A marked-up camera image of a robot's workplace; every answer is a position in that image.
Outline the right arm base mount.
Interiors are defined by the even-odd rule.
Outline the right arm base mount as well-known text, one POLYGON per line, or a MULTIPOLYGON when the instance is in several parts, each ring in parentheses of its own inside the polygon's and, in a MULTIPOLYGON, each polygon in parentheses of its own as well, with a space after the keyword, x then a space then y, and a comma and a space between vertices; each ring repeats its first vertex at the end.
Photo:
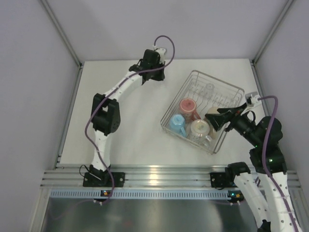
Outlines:
POLYGON ((230 187, 227 176, 224 172, 212 172, 210 173, 211 187, 217 190, 223 190, 230 187))

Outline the pink patterned mug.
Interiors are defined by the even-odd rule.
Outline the pink patterned mug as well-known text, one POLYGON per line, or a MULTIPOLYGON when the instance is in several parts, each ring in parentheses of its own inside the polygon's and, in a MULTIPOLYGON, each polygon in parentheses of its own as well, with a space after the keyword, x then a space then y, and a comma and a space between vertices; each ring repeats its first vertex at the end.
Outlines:
POLYGON ((197 113, 197 103, 191 98, 184 98, 180 101, 179 112, 184 117, 186 123, 201 119, 197 113))

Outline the aluminium mounting rail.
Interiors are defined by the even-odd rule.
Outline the aluminium mounting rail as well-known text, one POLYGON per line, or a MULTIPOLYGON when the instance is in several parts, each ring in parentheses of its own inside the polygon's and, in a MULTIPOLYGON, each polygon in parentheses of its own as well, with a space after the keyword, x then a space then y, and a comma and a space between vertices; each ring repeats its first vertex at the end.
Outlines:
MULTIPOLYGON (((124 172, 124 188, 132 189, 209 189, 210 173, 223 172, 225 165, 113 165, 113 172, 124 172)), ((41 187, 76 189, 82 187, 85 167, 63 165, 44 171, 41 187)))

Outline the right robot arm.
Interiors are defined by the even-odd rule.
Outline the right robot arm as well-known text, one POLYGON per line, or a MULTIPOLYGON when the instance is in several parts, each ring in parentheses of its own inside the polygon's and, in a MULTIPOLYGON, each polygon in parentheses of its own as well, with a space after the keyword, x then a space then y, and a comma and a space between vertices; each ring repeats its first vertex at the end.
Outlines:
POLYGON ((235 108, 216 107, 205 114, 215 131, 227 124, 226 132, 235 130, 253 145, 250 160, 264 191, 259 190, 245 162, 231 163, 225 168, 226 182, 241 191, 259 232, 300 232, 288 190, 287 165, 279 148, 283 137, 281 123, 274 115, 256 123, 248 118, 250 112, 243 104, 235 108))

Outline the orange interior white mug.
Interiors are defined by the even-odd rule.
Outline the orange interior white mug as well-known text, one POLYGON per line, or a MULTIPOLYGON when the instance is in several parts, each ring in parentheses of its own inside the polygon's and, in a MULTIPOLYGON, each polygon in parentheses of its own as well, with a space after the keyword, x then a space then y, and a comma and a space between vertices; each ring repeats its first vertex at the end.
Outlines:
POLYGON ((213 141, 213 139, 209 135, 210 130, 210 125, 205 120, 194 120, 190 126, 188 139, 191 142, 200 146, 210 147, 213 141))

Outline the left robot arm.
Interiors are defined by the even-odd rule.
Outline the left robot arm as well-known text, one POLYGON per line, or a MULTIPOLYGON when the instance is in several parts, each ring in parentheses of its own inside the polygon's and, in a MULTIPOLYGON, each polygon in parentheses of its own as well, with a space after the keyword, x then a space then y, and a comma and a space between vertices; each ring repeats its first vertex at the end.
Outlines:
POLYGON ((135 89, 148 80, 163 81, 165 48, 147 49, 138 64, 132 65, 126 75, 105 94, 96 94, 93 98, 91 123, 95 140, 93 161, 89 172, 99 186, 106 186, 110 181, 107 168, 110 167, 111 139, 120 126, 120 102, 127 98, 135 89))

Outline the cream coral pattern mug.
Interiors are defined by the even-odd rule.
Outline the cream coral pattern mug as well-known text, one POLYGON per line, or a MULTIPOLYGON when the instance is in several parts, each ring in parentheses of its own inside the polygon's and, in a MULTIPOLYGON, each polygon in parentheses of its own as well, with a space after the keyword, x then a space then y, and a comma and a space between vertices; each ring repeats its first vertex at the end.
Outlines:
MULTIPOLYGON (((207 114, 219 114, 219 112, 217 111, 219 108, 218 107, 211 107, 208 111, 207 114)), ((210 131, 209 131, 209 136, 215 140, 217 138, 217 132, 215 131, 215 129, 213 128, 212 124, 210 123, 210 121, 204 117, 204 120, 208 123, 209 127, 210 127, 210 131)))

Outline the light blue mug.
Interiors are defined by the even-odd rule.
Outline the light blue mug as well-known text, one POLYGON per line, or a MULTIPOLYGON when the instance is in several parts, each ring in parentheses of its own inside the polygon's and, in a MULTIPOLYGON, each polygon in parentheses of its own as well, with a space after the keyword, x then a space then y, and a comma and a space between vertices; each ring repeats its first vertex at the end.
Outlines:
POLYGON ((181 114, 175 114, 170 118, 169 128, 172 132, 181 135, 182 137, 187 137, 185 131, 185 119, 181 114))

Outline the clear glass cup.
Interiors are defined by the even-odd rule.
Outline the clear glass cup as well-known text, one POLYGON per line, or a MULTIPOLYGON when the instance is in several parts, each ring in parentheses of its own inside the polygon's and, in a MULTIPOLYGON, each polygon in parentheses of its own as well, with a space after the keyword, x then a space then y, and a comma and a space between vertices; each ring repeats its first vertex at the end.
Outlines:
POLYGON ((204 97, 210 99, 214 92, 214 84, 207 83, 204 87, 204 97))

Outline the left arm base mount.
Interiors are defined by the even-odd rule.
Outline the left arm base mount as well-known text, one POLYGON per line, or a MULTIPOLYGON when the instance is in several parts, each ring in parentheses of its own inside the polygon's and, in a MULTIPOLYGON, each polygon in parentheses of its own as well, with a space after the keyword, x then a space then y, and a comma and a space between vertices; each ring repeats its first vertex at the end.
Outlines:
POLYGON ((83 187, 116 187, 121 188, 125 183, 124 172, 112 172, 112 177, 108 170, 102 171, 90 165, 84 174, 83 187))

